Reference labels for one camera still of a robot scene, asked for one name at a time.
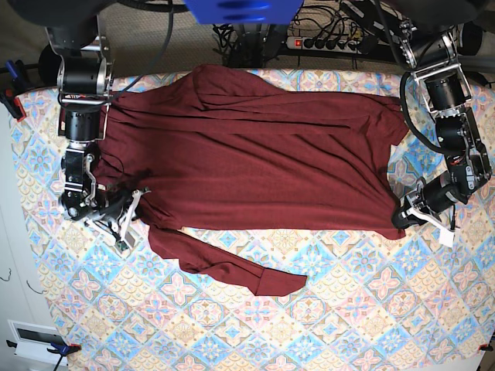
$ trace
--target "white wall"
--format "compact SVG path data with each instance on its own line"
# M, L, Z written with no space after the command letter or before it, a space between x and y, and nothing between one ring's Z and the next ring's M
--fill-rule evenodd
M5 342L14 341L8 319L54 327L45 298L26 284L28 280L35 290L42 290L24 224L7 117L0 104L0 277L7 279L12 269L10 281L0 281L0 370L51 370L53 365L14 356Z

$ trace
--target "patterned tablecloth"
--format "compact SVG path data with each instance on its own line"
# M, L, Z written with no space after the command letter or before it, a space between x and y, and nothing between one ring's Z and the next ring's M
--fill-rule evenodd
M255 70L286 90L340 90L398 95L399 77L373 73ZM183 73L146 77L143 91ZM123 87L131 79L120 80ZM415 92L415 122L433 126ZM495 159L495 93L475 87L473 108ZM495 181L458 208L453 248L436 228L410 228L399 241L373 232L186 229L196 238L266 267L307 274L284 298L183 273L176 260L151 252L146 226L121 258L102 236L64 221L55 90L21 96L28 117L10 120L22 208L44 295L68 341L82 345L71 369L393 370L477 354L495 328ZM443 172L441 155L409 134L393 148L391 187L402 196L420 175Z

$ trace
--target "maroon garment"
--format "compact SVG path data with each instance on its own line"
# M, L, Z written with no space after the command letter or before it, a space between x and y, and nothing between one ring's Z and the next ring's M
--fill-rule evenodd
M396 98L291 93L240 70L200 66L111 106L97 178L138 176L137 186L152 190L140 211L159 256L256 295L286 295L306 277L175 230L376 230L401 238L386 171L390 146L407 130Z

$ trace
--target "power strip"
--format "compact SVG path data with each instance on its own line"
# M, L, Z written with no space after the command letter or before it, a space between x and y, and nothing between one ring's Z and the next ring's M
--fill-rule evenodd
M339 53L349 53L349 54L361 54L359 50L354 48L352 50L349 45L345 45L343 48L342 44L336 44L335 42L325 42L325 39L314 39L312 37L298 37L298 36L288 36L286 40L286 45L288 49L296 50L318 50L320 52L339 52Z

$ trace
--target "shirt sleeve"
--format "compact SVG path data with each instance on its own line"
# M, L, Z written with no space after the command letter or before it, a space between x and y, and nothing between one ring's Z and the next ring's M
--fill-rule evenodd
M306 284L306 276L264 268L176 230L151 225L148 239L161 258L179 259L183 271L244 286L257 296L286 296Z

